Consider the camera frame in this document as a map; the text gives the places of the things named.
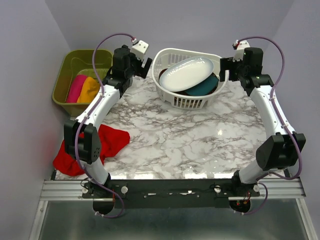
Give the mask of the white plastic dish basket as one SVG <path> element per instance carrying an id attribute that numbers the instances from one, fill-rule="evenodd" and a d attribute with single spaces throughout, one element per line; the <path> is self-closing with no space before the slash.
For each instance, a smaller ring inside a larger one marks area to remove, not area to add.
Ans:
<path id="1" fill-rule="evenodd" d="M 218 98 L 227 84 L 227 80 L 220 81 L 215 91 L 204 96 L 187 96 L 166 90 L 160 85 L 161 71 L 191 57 L 206 57 L 213 62 L 213 72 L 216 76 L 220 73 L 221 57 L 212 53 L 204 53 L 179 48 L 164 48 L 160 50 L 151 66 L 151 77 L 156 86 L 156 91 L 163 102 L 169 102 L 173 107 L 184 110 L 199 110 L 210 106 Z"/>

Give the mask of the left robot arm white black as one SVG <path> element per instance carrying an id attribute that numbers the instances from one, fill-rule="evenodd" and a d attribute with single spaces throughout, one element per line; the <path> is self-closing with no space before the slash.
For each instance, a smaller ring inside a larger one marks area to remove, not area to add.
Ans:
<path id="1" fill-rule="evenodd" d="M 94 182 L 93 191 L 101 198 L 111 191 L 110 174 L 100 158 L 102 143 L 98 134 L 100 125 L 110 109 L 132 85 L 133 77 L 146 78 L 152 59 L 144 60 L 149 44 L 139 40 L 132 47 L 123 45 L 114 50 L 112 66 L 102 80 L 96 97 L 86 110 L 64 124 L 64 149 L 85 174 Z"/>

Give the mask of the red t shirt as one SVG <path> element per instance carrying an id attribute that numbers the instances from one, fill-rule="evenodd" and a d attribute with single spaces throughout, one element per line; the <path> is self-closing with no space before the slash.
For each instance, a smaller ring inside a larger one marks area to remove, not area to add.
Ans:
<path id="1" fill-rule="evenodd" d="M 130 143 L 130 134 L 127 131 L 114 129 L 101 124 L 98 129 L 102 150 L 100 160 L 102 165 L 106 158 L 115 157 L 120 150 Z M 53 167 L 61 173 L 75 177 L 83 175 L 85 172 L 79 167 L 76 160 L 65 152 L 65 141 L 63 140 L 60 149 L 53 160 Z"/>

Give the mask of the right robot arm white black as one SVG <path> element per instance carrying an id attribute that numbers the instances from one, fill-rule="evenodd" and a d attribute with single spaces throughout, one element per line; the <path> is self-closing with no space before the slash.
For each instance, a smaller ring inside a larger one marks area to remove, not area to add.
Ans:
<path id="1" fill-rule="evenodd" d="M 241 196 L 253 184 L 275 170 L 294 166 L 299 159 L 306 138 L 290 125 L 273 90 L 274 83 L 262 73 L 263 50 L 238 46 L 233 57 L 220 60 L 221 81 L 239 81 L 255 104 L 262 119 L 266 141 L 256 150 L 255 161 L 239 170 L 238 179 L 230 183 L 230 191 Z"/>

